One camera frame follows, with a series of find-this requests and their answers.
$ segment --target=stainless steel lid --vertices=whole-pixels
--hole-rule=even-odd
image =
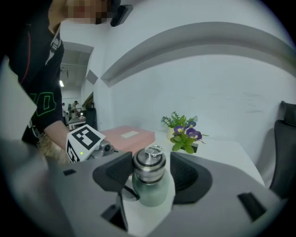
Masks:
[[[154,145],[152,147],[141,150],[136,158],[141,165],[154,166],[160,162],[162,154],[162,147]]]
[[[157,145],[142,149],[135,153],[133,166],[137,177],[146,183],[158,181],[164,173],[166,156],[163,148]]]

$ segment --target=white label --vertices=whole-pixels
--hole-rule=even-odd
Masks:
[[[129,132],[125,133],[125,134],[122,134],[121,136],[124,137],[124,138],[129,138],[129,137],[131,137],[131,136],[133,136],[135,134],[138,134],[138,132],[137,131],[129,131]]]

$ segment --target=black t-shirt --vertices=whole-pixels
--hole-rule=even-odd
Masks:
[[[6,52],[19,83],[37,105],[32,123],[39,131],[58,120],[62,121],[59,77],[64,47],[60,34],[53,35],[48,29],[51,2],[44,1],[38,11],[24,22],[17,39]],[[36,143],[28,129],[23,140]]]

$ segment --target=pink box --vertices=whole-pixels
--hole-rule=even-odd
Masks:
[[[131,151],[135,154],[155,141],[155,133],[131,126],[121,126],[101,131],[117,150]]]

